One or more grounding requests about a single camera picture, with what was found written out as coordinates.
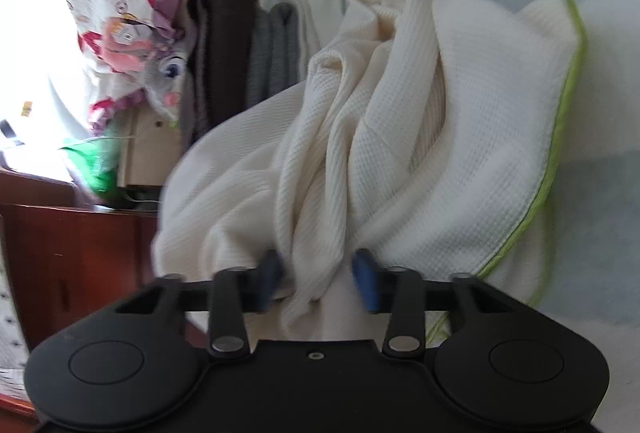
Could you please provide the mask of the cream waffle knit garment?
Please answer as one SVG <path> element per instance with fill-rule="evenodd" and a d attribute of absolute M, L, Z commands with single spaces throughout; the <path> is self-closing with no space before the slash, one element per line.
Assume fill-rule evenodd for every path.
<path fill-rule="evenodd" d="M 285 269 L 259 338 L 379 338 L 349 259 L 485 274 L 525 231 L 578 47 L 566 0 L 347 0 L 302 83 L 210 130 L 166 182 L 157 276 Z"/>

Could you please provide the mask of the beige bedside cabinet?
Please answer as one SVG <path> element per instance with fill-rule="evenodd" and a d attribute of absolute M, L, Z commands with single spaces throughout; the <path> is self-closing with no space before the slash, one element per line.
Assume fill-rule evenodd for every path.
<path fill-rule="evenodd" d="M 147 104 L 124 112 L 117 185 L 162 187 L 182 155 L 178 127 Z"/>

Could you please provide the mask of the red wooden dresser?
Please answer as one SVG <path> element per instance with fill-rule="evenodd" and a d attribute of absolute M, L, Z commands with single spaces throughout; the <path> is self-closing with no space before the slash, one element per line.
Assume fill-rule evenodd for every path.
<path fill-rule="evenodd" d="M 70 182 L 1 173 L 1 364 L 152 278 L 152 212 L 99 208 Z"/>

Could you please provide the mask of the green plastic bag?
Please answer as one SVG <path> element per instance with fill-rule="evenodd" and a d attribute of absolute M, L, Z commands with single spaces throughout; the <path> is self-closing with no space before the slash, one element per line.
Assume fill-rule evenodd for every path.
<path fill-rule="evenodd" d="M 122 201 L 117 186 L 120 139 L 101 136 L 63 145 L 60 151 L 73 165 L 70 173 L 79 179 L 82 189 L 104 205 Z"/>

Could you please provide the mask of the grey bunny plush toy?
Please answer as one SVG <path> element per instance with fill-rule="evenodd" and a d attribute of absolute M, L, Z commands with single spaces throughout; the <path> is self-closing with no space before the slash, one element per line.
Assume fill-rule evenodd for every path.
<path fill-rule="evenodd" d="M 151 108 L 164 119 L 177 123 L 183 89 L 190 81 L 188 61 L 193 37 L 183 34 L 177 41 L 158 43 L 142 72 L 142 85 Z"/>

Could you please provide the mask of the folded grey garment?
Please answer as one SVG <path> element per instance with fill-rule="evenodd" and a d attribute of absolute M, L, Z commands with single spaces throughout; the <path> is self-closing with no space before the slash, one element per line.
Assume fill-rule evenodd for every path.
<path fill-rule="evenodd" d="M 299 80 L 298 15 L 288 3 L 256 9 L 245 87 L 251 108 Z"/>

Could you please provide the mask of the pink plush doll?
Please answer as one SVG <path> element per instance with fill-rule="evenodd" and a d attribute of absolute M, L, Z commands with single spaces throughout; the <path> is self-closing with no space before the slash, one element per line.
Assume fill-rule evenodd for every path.
<path fill-rule="evenodd" d="M 136 18 L 107 18 L 100 39 L 100 57 L 115 72 L 139 73 L 159 41 L 157 30 Z"/>

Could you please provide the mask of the folded dark brown sweater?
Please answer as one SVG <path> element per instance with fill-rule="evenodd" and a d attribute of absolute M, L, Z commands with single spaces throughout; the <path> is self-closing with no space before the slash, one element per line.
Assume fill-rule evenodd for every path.
<path fill-rule="evenodd" d="M 183 149 L 244 110 L 256 6 L 257 0 L 186 1 L 194 46 L 181 101 Z"/>

